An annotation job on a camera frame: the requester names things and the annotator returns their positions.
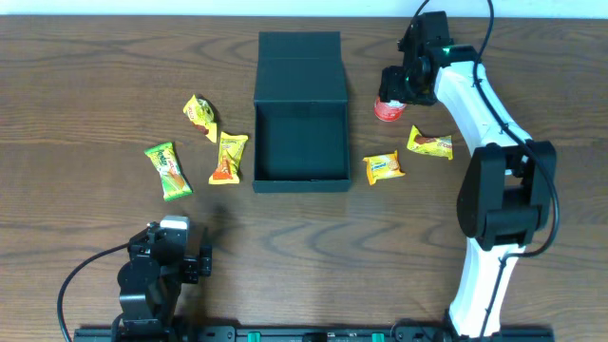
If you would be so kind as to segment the orange Julie's cracker packet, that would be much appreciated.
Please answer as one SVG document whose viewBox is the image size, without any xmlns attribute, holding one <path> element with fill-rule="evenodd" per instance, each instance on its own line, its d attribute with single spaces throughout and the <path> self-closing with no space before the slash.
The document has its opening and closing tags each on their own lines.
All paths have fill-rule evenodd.
<svg viewBox="0 0 608 342">
<path fill-rule="evenodd" d="M 363 159 L 366 163 L 366 174 L 369 185 L 375 185 L 380 180 L 404 177 L 405 172 L 401 170 L 398 151 L 392 153 L 367 156 Z"/>
</svg>

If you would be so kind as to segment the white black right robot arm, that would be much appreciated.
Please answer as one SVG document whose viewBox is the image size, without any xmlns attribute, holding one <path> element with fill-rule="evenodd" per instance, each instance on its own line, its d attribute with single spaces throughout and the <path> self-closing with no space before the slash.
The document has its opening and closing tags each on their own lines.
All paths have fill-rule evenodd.
<svg viewBox="0 0 608 342">
<path fill-rule="evenodd" d="M 457 203 L 466 237 L 460 285 L 439 327 L 408 326 L 395 337 L 428 341 L 552 341 L 550 328 L 507 327 L 500 311 L 518 260 L 537 257 L 560 225 L 557 153 L 508 114 L 486 78 L 484 51 L 458 45 L 443 11 L 418 9 L 398 42 L 399 66 L 382 72 L 381 104 L 443 104 L 471 155 Z"/>
</svg>

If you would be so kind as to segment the dark green open box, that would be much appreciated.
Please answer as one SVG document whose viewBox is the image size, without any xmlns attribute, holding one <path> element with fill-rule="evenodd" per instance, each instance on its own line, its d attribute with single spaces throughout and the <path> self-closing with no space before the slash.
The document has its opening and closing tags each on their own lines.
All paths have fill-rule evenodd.
<svg viewBox="0 0 608 342">
<path fill-rule="evenodd" d="M 348 106 L 339 32 L 260 33 L 254 191 L 348 191 Z"/>
</svg>

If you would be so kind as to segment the yellow crumpled snack packet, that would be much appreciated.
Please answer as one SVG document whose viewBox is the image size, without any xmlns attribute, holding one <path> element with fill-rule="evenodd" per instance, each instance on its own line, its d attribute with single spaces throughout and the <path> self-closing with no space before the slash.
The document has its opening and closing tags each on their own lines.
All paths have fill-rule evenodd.
<svg viewBox="0 0 608 342">
<path fill-rule="evenodd" d="M 215 113 L 206 100 L 193 95 L 183 107 L 182 112 L 209 141 L 217 142 L 218 124 L 215 120 Z"/>
</svg>

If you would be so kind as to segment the green snack packet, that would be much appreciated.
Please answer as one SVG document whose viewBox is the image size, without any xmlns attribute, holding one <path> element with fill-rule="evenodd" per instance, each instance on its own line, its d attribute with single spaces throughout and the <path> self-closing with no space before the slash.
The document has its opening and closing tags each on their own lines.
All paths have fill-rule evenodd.
<svg viewBox="0 0 608 342">
<path fill-rule="evenodd" d="M 164 142 L 144 151 L 161 178 L 163 199 L 176 200 L 193 193 L 193 190 L 181 172 L 181 167 L 174 144 Z"/>
</svg>

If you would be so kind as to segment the yellow orange snack packet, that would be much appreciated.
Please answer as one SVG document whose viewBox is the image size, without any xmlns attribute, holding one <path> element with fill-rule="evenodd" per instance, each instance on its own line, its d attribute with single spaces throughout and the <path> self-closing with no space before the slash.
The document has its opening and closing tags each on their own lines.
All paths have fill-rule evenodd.
<svg viewBox="0 0 608 342">
<path fill-rule="evenodd" d="M 220 134 L 218 165 L 208 182 L 212 185 L 240 183 L 239 166 L 249 137 L 247 135 Z"/>
</svg>

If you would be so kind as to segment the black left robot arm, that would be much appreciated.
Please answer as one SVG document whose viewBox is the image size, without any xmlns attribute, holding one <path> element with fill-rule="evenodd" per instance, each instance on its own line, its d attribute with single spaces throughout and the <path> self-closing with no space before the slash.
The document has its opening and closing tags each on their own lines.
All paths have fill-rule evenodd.
<svg viewBox="0 0 608 342">
<path fill-rule="evenodd" d="M 181 285 L 197 284 L 212 273 L 213 248 L 188 247 L 188 231 L 152 222 L 127 244 L 129 261 L 117 275 L 123 312 L 110 328 L 112 341 L 182 341 L 175 317 Z"/>
</svg>

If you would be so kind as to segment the red Pringles can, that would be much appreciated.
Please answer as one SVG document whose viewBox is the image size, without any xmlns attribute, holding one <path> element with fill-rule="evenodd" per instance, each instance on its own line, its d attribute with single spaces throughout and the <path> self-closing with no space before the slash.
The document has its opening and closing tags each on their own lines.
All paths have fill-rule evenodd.
<svg viewBox="0 0 608 342">
<path fill-rule="evenodd" d="M 374 102 L 374 114 L 383 122 L 394 122 L 398 120 L 405 108 L 406 104 L 402 104 L 396 100 L 390 100 L 388 102 L 382 102 L 380 97 L 377 97 Z"/>
</svg>

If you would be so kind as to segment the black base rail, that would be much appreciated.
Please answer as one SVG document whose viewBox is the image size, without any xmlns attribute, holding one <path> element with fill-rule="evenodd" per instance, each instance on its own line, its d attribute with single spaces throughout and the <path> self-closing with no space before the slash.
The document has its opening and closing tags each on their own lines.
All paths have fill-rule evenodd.
<svg viewBox="0 0 608 342">
<path fill-rule="evenodd" d="M 170 337 L 127 336 L 112 337 L 107 329 L 78 329 L 73 341 L 199 341 L 199 342 L 420 342 L 420 341 L 498 341 L 498 342 L 553 342 L 555 335 L 547 329 L 504 329 L 483 339 L 452 337 L 449 332 L 426 326 L 401 326 L 390 329 L 266 329 L 207 326 L 190 332 L 178 332 L 177 339 Z"/>
</svg>

